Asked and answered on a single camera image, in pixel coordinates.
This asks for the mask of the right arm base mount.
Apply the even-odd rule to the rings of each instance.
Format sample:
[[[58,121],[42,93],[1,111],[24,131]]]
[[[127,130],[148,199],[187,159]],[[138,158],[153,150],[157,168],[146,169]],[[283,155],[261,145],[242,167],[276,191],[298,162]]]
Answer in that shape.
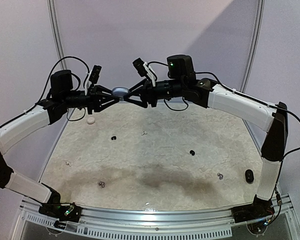
[[[275,212],[271,199],[263,200],[256,195],[252,203],[235,206],[230,210],[235,223],[261,219]]]

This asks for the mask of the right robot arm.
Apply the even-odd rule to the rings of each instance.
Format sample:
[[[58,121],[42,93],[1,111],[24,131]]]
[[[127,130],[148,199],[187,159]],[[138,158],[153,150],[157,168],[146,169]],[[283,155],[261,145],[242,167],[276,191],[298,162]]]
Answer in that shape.
[[[263,102],[226,87],[216,79],[197,79],[192,58],[179,54],[167,58],[168,80],[158,81],[150,64],[140,58],[133,63],[143,80],[129,89],[124,101],[143,108],[155,107],[158,100],[182,97],[203,108],[224,111],[248,121],[266,132],[261,147],[261,179],[255,197],[249,206],[252,218],[259,218],[268,210],[284,159],[287,138],[287,106]]]

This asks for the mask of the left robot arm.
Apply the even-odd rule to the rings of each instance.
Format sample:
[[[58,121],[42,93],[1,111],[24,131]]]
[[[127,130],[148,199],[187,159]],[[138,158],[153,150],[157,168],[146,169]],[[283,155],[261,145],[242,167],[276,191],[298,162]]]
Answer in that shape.
[[[74,89],[75,74],[70,70],[55,72],[49,78],[48,97],[40,100],[32,110],[0,127],[0,189],[11,190],[45,204],[45,209],[53,217],[60,217],[64,213],[64,205],[51,198],[51,189],[12,169],[6,163],[4,155],[30,134],[56,123],[67,114],[68,109],[85,109],[88,114],[92,114],[118,103],[120,97],[97,84],[99,71],[92,70],[87,75],[91,84],[84,90]]]

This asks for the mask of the purple earbud charging case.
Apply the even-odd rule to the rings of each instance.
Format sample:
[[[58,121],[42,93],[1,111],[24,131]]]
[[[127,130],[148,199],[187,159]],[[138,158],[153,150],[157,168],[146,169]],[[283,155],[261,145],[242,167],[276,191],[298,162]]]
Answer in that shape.
[[[118,87],[114,87],[111,93],[113,96],[123,98],[124,96],[130,93],[130,90],[126,87],[118,86]]]

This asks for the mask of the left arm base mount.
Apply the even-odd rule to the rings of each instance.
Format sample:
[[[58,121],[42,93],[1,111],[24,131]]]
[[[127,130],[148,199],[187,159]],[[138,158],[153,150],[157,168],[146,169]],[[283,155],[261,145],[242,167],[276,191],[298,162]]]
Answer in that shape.
[[[56,218],[60,222],[78,223],[82,215],[83,208],[72,203],[43,203],[38,212],[42,215]]]

